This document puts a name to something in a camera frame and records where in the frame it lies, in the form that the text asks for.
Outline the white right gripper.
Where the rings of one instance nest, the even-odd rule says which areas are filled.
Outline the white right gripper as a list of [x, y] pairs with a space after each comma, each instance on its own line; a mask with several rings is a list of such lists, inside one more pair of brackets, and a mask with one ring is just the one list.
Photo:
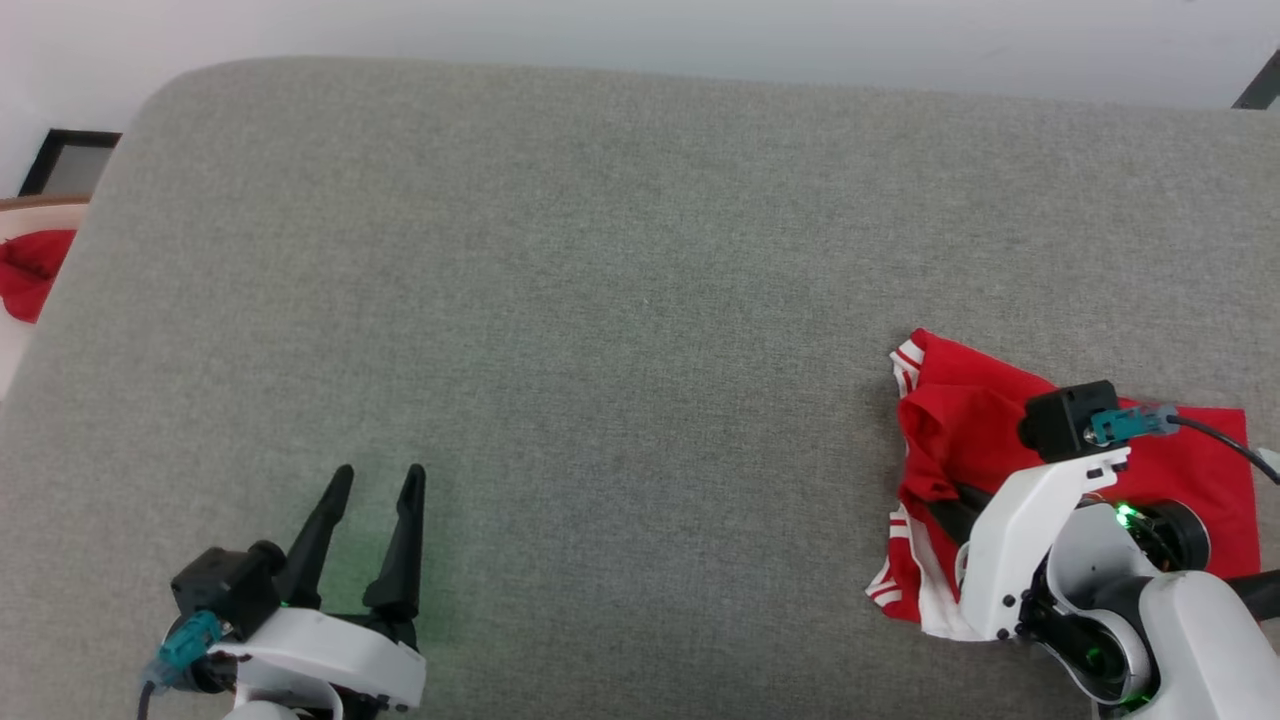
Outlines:
[[1037, 582], [1050, 600], [1076, 612], [1121, 579], [1208, 566], [1208, 532], [1184, 503], [1085, 503], [1117, 483], [1130, 452], [1119, 446], [1015, 471], [988, 503], [928, 502], [943, 534], [965, 544], [960, 614], [978, 641], [1011, 634], [1027, 605], [1023, 596], [1037, 594]]

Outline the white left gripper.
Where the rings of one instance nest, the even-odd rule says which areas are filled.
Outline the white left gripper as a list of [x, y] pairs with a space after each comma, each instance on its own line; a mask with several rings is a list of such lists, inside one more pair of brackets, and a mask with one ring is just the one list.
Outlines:
[[[282, 603], [301, 609], [280, 609], [247, 641], [223, 641], [207, 652], [212, 666], [234, 665], [229, 719], [378, 719], [419, 708], [428, 665], [416, 650], [316, 611], [332, 534], [353, 480], [349, 464], [337, 468], [275, 575]], [[419, 615], [425, 493], [425, 469], [413, 464], [396, 502], [380, 571], [362, 597], [387, 623], [411, 623]]]

